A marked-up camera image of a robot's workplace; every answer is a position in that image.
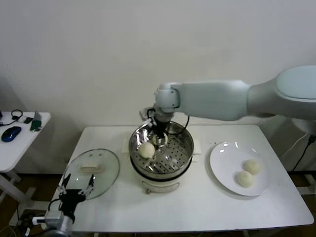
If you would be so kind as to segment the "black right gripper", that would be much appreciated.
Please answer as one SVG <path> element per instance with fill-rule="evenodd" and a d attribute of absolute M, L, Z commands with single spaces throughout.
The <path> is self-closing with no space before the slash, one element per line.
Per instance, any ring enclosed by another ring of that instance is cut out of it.
<path fill-rule="evenodd" d="M 157 147 L 163 148 L 168 143 L 168 138 L 164 137 L 167 127 L 170 124 L 170 120 L 160 121 L 157 118 L 148 118 L 146 120 L 146 126 L 148 128 L 153 128 L 154 134 L 158 137 Z"/>

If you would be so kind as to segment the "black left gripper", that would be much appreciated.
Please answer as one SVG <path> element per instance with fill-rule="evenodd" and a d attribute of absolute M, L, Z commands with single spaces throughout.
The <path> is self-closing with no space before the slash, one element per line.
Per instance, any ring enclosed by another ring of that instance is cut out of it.
<path fill-rule="evenodd" d="M 90 195 L 94 189 L 94 174 L 91 175 L 88 186 L 85 189 L 67 189 L 66 186 L 69 182 L 71 174 L 69 173 L 67 177 L 64 177 L 60 186 L 58 186 L 59 198 L 61 201 L 61 210 L 64 216 L 74 217 L 75 210 L 79 203 L 85 201 L 85 196 Z"/>

